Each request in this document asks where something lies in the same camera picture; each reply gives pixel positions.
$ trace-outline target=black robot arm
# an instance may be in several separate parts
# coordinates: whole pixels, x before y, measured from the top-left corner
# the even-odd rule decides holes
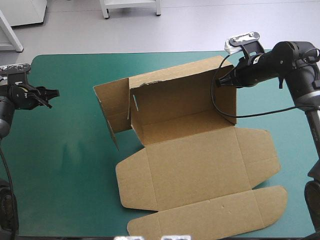
[[[310,42],[282,41],[265,53],[258,42],[259,37],[258,33],[252,32],[227,40],[227,51],[230,53],[237,48],[237,52],[244,52],[244,57],[239,59],[238,65],[231,72],[217,79],[216,85],[253,87],[260,82],[278,78],[279,88],[282,88],[285,81],[295,106],[306,114],[320,158],[320,71],[317,65],[320,61],[320,50]],[[320,161],[308,176],[313,178],[313,181],[308,182],[305,187],[305,200],[314,228],[319,232]]]
[[[30,85],[30,70],[29,64],[0,66],[0,139],[9,134],[15,110],[32,110],[41,105],[51,108],[49,100],[59,96],[58,90]]]

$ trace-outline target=white furniture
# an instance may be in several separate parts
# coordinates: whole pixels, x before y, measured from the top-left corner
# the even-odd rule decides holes
[[[4,14],[0,10],[0,50],[16,50],[22,52],[20,41],[6,20]]]
[[[0,0],[0,10],[10,26],[43,23],[47,0]]]
[[[109,18],[109,9],[155,7],[156,15],[161,15],[161,0],[100,0],[105,19]]]

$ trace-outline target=cardboard box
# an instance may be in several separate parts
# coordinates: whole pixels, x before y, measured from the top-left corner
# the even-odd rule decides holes
[[[94,87],[115,144],[115,133],[132,128],[145,147],[116,167],[122,205],[159,211],[130,221],[130,235],[213,240],[265,228],[283,214],[283,187],[252,190],[280,170],[270,134],[235,128],[234,118],[213,108],[211,81],[222,59]],[[217,77],[232,67],[226,61]],[[235,88],[215,95],[236,114]]]

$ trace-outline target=gray floor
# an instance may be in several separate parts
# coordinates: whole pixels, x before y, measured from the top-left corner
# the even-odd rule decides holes
[[[111,10],[99,0],[48,0],[43,25],[15,29],[22,53],[0,52],[0,65],[43,54],[223,50],[225,39],[257,31],[266,49],[285,40],[320,46],[320,0],[162,0],[152,8]]]

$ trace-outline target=green table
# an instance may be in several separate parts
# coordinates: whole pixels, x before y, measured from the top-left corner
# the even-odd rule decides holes
[[[132,130],[113,144],[93,86],[184,64],[225,52],[41,55],[29,82],[59,89],[52,109],[16,111],[11,134],[2,141],[18,200],[20,235],[126,235],[127,222],[150,214],[121,206],[116,164],[142,148]],[[237,64],[240,56],[232,56]],[[291,106],[277,80],[238,91],[238,113]],[[303,112],[293,110],[238,121],[238,127],[271,131],[282,170],[263,186],[283,185],[289,201],[274,225],[245,237],[302,237],[313,232],[304,201],[307,172],[317,153]]]

